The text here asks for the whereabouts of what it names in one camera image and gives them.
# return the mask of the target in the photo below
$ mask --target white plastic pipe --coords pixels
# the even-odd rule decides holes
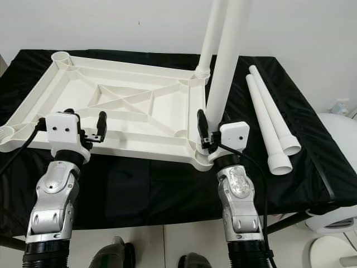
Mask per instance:
[[[213,53],[213,46],[218,35],[221,33],[219,20],[226,11],[226,0],[214,0],[211,8],[210,18],[207,24],[205,40],[203,42],[199,64],[196,68],[195,74],[198,78],[210,77],[210,64]]]
[[[260,95],[262,96],[263,102],[269,113],[269,117],[273,123],[275,132],[278,135],[279,142],[284,153],[286,155],[297,154],[301,149],[301,145],[297,141],[296,137],[291,134],[257,67],[252,65],[249,67],[249,71],[254,76],[254,80],[258,86]]]
[[[252,4],[252,0],[229,0],[227,5],[206,107],[206,117],[210,132],[217,131],[218,124],[222,120]]]
[[[246,76],[250,96],[252,97],[255,113],[258,118],[260,131],[266,145],[268,152],[268,166],[269,170],[274,175],[288,174],[292,170],[289,157],[284,154],[281,148],[277,134],[275,133],[272,121],[268,115],[267,109],[264,105],[262,96],[260,96],[259,89],[255,83],[252,74]]]
[[[340,258],[340,263],[343,267],[356,267],[357,266],[357,256]]]

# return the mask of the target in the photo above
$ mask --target black tablecloth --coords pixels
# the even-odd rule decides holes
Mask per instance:
[[[21,50],[0,78],[0,125],[6,123],[50,66],[54,51]],[[85,50],[73,56],[125,61],[194,70],[199,56]],[[278,108],[302,150],[291,157],[293,172],[269,173],[267,153],[259,130],[245,76],[256,64]],[[293,81],[272,57],[241,56],[235,71],[224,121],[244,120],[250,125],[245,153],[267,174],[269,213],[328,209],[357,204],[357,175],[316,113]],[[0,167],[13,154],[0,153]],[[0,233],[25,232],[34,205],[34,189],[52,157],[49,151],[27,149],[0,181]],[[255,205],[262,212],[259,172],[242,161],[256,188]],[[75,228],[112,228],[169,224],[221,217],[215,169],[199,172],[189,164],[92,155],[83,168],[76,202]]]

